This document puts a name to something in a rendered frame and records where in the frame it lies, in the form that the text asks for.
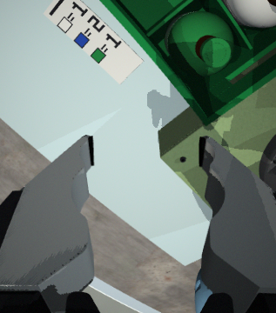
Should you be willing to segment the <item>dark green crate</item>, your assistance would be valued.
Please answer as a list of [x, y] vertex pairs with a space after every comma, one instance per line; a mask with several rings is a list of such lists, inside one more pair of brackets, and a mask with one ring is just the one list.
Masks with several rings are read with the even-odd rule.
[[[99, 1], [161, 69], [205, 126], [276, 77], [274, 54], [235, 84], [229, 82], [276, 47], [276, 26], [238, 25], [221, 0]], [[184, 73], [172, 61], [165, 47], [165, 30], [170, 21], [180, 14], [194, 11], [208, 11], [223, 18], [234, 37], [231, 60], [223, 70], [208, 77]]]

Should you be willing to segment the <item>white paper pick list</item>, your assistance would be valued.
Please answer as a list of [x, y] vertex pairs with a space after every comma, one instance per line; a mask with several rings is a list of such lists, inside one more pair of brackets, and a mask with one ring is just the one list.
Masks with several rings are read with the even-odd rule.
[[143, 62], [81, 0], [53, 0], [44, 15], [119, 84]]

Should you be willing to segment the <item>white bottle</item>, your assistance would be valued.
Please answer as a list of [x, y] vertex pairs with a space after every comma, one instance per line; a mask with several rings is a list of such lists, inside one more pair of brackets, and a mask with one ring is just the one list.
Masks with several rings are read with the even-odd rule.
[[238, 25], [271, 28], [276, 26], [276, 0], [221, 0]]

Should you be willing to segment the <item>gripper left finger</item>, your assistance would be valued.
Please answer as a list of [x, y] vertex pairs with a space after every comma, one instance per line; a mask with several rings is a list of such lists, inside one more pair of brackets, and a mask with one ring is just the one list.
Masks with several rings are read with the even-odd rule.
[[[0, 205], [0, 313], [65, 313], [94, 279], [87, 219], [93, 136], [84, 135]], [[80, 211], [80, 212], [79, 212]]]

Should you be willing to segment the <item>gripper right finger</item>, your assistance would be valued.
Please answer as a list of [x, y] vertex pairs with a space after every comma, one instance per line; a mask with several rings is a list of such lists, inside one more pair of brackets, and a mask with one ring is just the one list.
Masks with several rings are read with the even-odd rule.
[[231, 296], [234, 313], [276, 313], [276, 193], [208, 136], [199, 137], [199, 167], [212, 207], [202, 282]]

